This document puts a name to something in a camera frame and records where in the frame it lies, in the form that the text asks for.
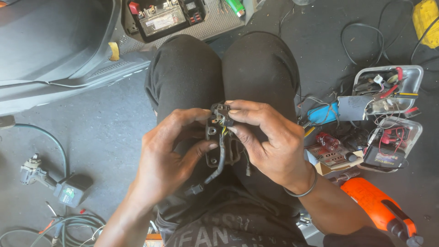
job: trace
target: green lighter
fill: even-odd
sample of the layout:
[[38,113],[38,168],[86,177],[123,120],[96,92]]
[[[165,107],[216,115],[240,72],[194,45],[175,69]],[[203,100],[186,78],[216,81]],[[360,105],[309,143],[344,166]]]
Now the green lighter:
[[226,0],[226,2],[230,5],[233,12],[235,12],[235,14],[238,17],[245,15],[244,6],[241,4],[241,2],[239,0]]

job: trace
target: fingernail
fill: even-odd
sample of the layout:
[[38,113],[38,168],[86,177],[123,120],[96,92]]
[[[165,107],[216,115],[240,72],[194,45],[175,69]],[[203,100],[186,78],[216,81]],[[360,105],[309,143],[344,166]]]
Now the fingernail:
[[217,147],[218,147],[218,144],[216,144],[216,143],[212,143],[209,145],[210,150],[216,149]]
[[236,134],[237,129],[235,127],[227,127],[227,129]]

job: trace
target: red battery terminal cover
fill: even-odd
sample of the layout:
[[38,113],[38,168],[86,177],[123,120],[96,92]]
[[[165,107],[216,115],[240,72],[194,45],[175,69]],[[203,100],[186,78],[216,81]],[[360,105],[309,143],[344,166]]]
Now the red battery terminal cover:
[[130,11],[131,11],[131,13],[133,15],[138,15],[139,14],[139,12],[140,12],[140,5],[138,3],[131,2],[131,3],[129,3],[128,6],[129,6]]

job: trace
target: blue object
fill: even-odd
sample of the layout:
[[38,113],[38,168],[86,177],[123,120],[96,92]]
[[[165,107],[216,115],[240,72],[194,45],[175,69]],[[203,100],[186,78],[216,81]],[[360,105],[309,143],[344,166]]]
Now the blue object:
[[310,125],[321,125],[337,120],[335,114],[338,115],[338,102],[332,103],[331,106],[333,111],[329,109],[328,105],[309,110],[308,120],[311,122]]

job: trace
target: orange power tool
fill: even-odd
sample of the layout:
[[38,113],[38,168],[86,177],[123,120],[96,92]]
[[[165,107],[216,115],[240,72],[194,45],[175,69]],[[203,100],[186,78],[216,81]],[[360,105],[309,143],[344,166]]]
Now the orange power tool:
[[369,215],[378,229],[389,231],[408,247],[420,247],[424,238],[417,235],[413,221],[388,195],[364,178],[352,178],[342,185],[345,191]]

